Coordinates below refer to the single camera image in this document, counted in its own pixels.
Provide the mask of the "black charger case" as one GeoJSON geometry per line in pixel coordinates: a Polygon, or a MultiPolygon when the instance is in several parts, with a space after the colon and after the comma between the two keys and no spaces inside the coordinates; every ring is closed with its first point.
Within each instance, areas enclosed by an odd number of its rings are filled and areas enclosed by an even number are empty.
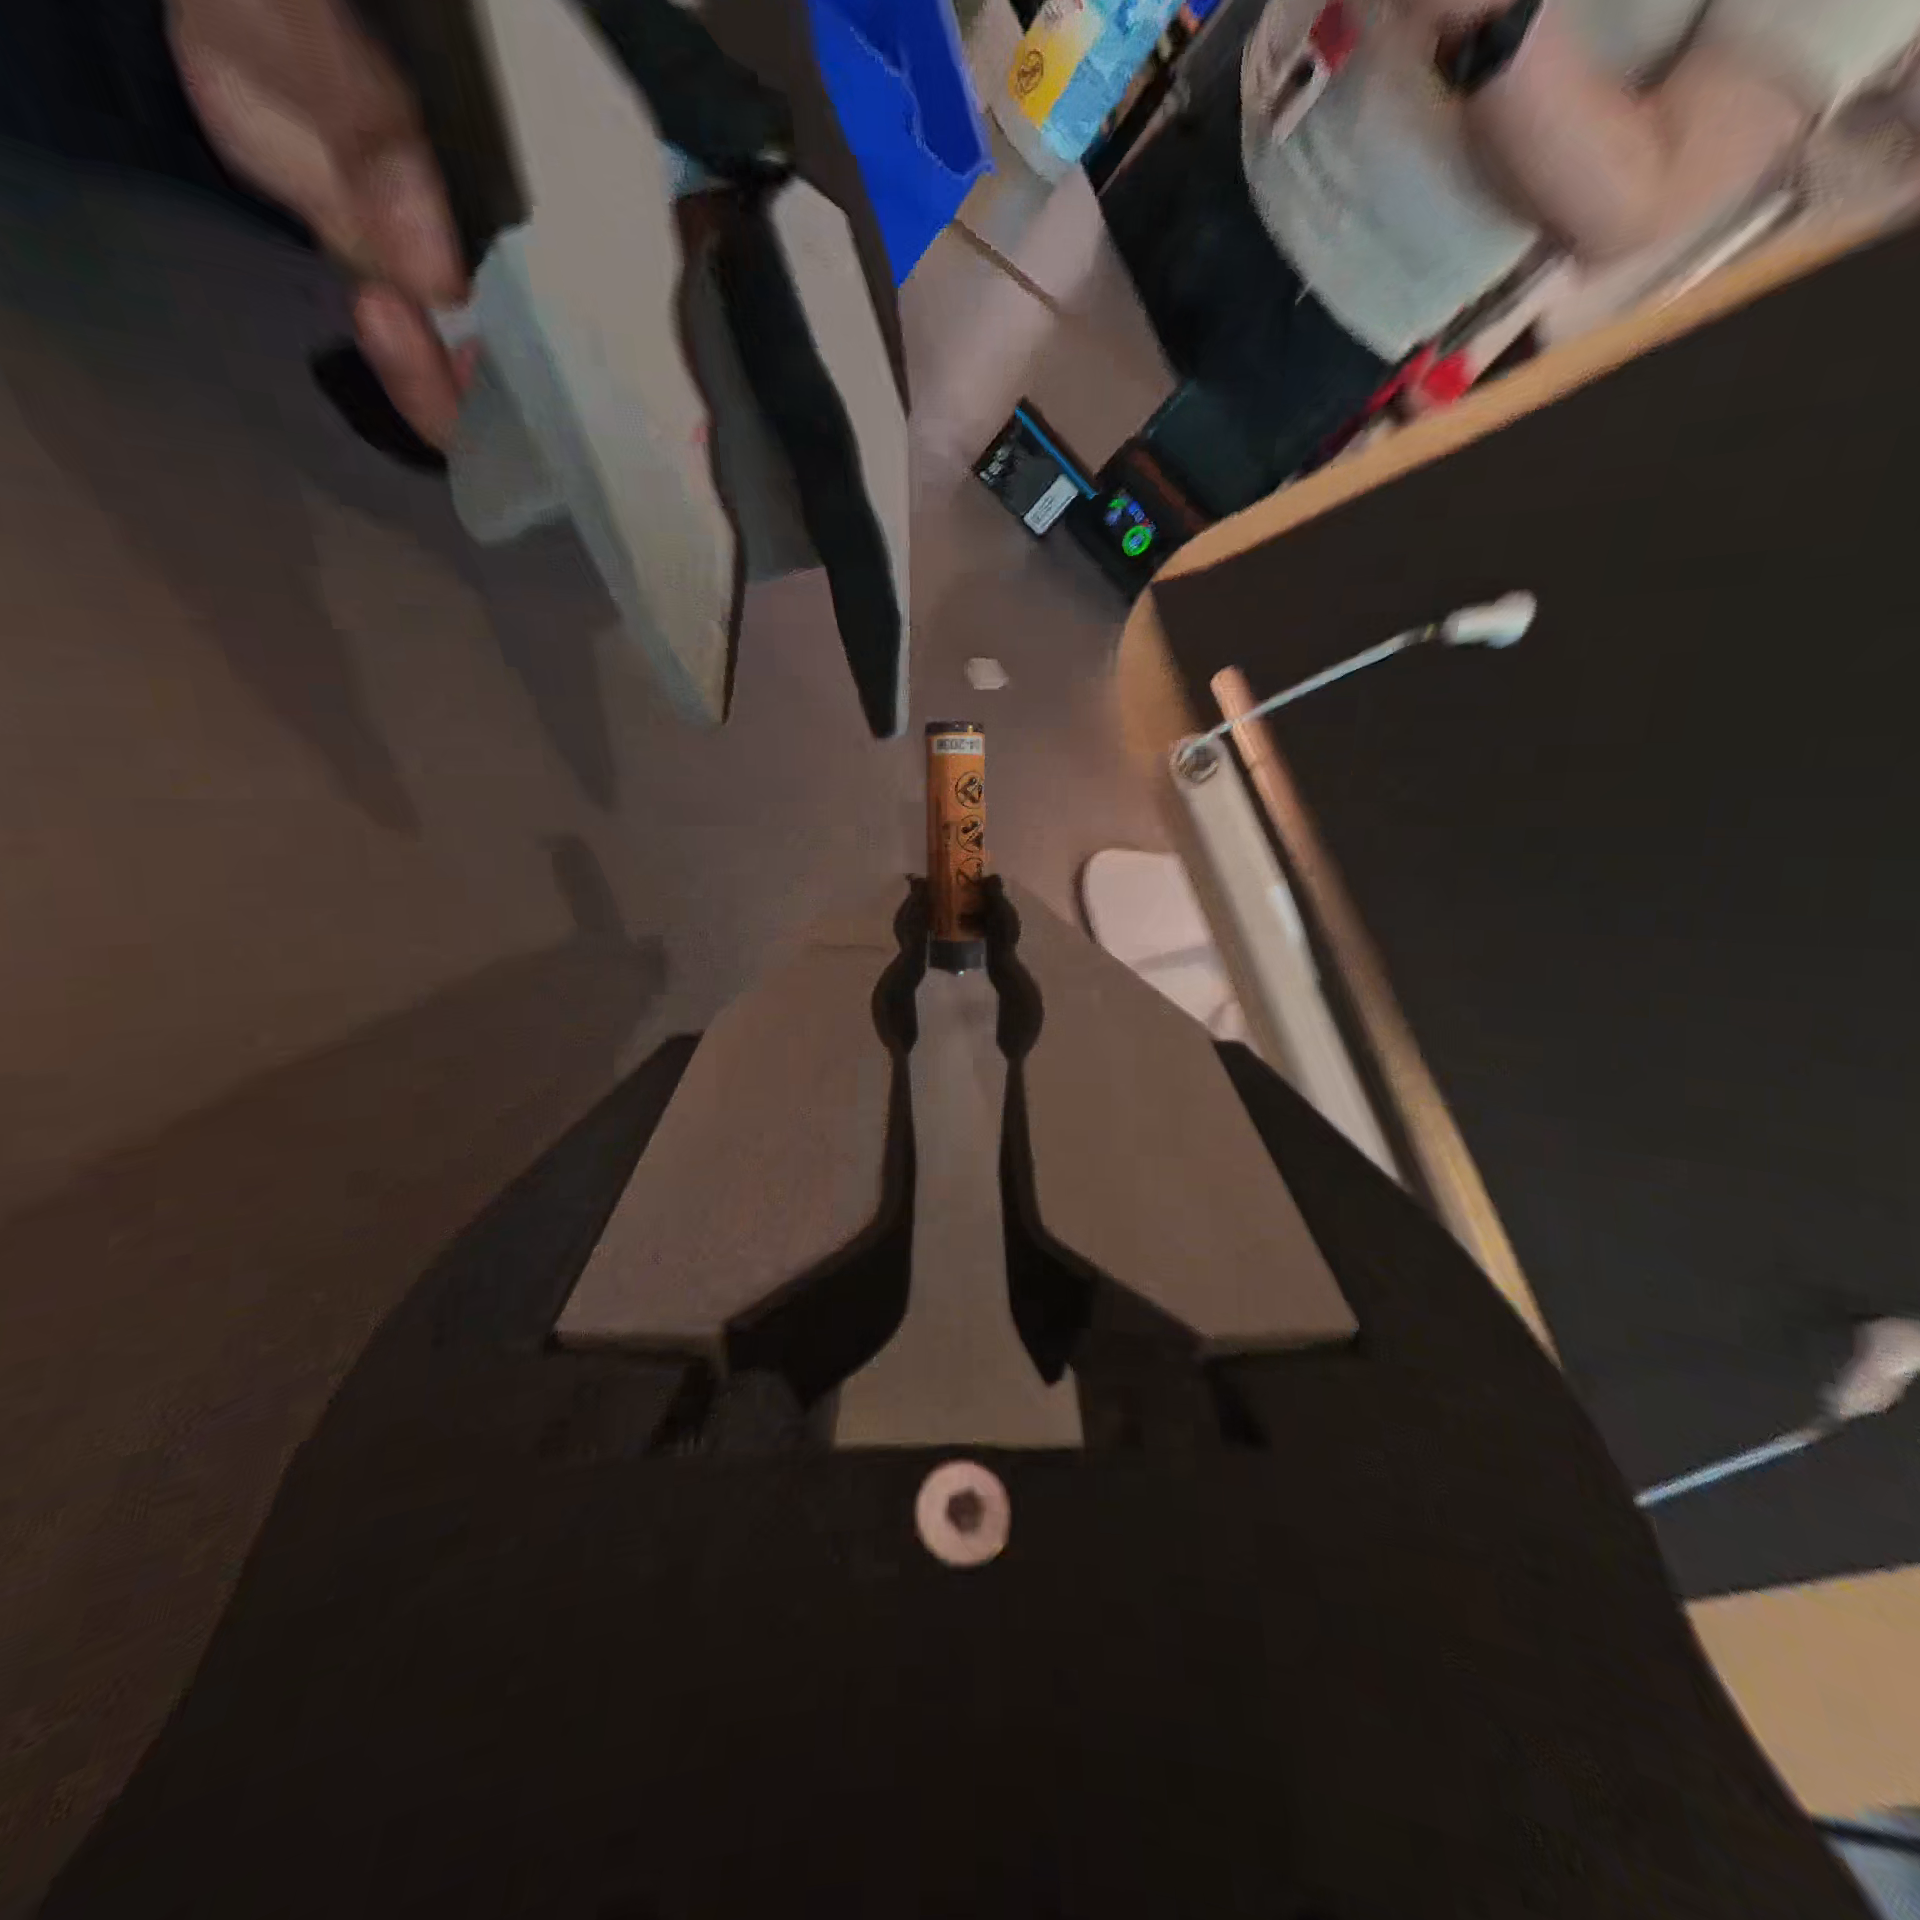
{"type": "Polygon", "coordinates": [[[1191,538],[1302,476],[1322,439],[1280,446],[1260,420],[1247,424],[1228,397],[1184,379],[1097,465],[1071,538],[1132,605],[1191,538]]]}

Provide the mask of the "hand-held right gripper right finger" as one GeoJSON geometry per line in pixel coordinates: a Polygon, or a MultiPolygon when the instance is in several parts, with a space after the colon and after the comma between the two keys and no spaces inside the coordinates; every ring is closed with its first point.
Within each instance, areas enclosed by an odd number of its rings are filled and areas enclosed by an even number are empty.
{"type": "Polygon", "coordinates": [[[1009,1307],[1044,1380],[1100,1304],[1194,1362],[1342,1347],[1354,1310],[1203,1023],[1018,884],[980,896],[1006,1062],[1009,1307]]]}

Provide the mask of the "orange slim battery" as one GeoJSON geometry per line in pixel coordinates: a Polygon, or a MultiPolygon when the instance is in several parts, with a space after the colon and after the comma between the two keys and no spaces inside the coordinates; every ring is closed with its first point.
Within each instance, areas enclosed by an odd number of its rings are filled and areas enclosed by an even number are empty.
{"type": "Polygon", "coordinates": [[[925,896],[927,960],[965,975],[987,966],[987,730],[978,721],[925,726],[925,896]]]}

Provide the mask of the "person's left hand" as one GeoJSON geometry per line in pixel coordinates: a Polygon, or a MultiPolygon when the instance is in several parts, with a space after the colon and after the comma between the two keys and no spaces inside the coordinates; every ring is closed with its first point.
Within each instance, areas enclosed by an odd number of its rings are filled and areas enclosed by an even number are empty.
{"type": "Polygon", "coordinates": [[[419,102],[345,2],[166,2],[185,98],[223,158],[290,211],[354,279],[355,346],[432,450],[473,373],[439,314],[467,264],[419,102]]]}

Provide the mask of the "black wooden book stand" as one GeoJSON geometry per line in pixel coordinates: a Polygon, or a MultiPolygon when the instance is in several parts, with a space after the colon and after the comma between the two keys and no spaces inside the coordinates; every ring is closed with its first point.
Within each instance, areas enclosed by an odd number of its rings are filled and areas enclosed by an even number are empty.
{"type": "Polygon", "coordinates": [[[1615,1478],[1916,1318],[1916,221],[1780,246],[1198,538],[1140,755],[1500,588],[1244,751],[1424,1202],[1615,1478]]]}

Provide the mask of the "blue plastic bin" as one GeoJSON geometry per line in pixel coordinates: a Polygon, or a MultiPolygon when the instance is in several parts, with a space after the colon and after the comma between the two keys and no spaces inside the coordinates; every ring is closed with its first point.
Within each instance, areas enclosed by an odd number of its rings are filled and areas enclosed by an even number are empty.
{"type": "Polygon", "coordinates": [[[901,287],[994,172],[954,5],[811,2],[808,22],[901,287]]]}

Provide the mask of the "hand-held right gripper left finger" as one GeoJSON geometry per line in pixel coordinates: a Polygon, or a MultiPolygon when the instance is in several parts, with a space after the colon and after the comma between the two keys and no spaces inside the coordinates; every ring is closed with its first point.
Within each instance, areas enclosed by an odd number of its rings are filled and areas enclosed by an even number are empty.
{"type": "Polygon", "coordinates": [[[921,888],[808,924],[691,1040],[556,1341],[834,1396],[905,1315],[921,888]]]}

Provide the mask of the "white wipes canister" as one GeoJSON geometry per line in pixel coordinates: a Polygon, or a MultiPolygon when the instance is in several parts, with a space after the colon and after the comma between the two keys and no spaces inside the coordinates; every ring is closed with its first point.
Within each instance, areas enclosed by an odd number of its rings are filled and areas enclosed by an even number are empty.
{"type": "Polygon", "coordinates": [[[1038,2],[991,98],[1038,168],[1079,166],[1182,2],[1038,2]]]}

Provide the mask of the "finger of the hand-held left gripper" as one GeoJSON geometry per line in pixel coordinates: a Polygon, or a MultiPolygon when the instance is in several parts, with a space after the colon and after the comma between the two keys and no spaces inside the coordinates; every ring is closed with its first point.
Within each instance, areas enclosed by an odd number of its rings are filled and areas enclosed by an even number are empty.
{"type": "Polygon", "coordinates": [[[743,588],[683,346],[678,153],[574,2],[485,2],[524,219],[480,264],[480,541],[570,524],[691,726],[732,705],[743,588]]]}
{"type": "Polygon", "coordinates": [[[822,570],[856,703],[899,738],[910,666],[907,406],[856,231],[811,178],[683,199],[683,346],[736,588],[822,570]]]}

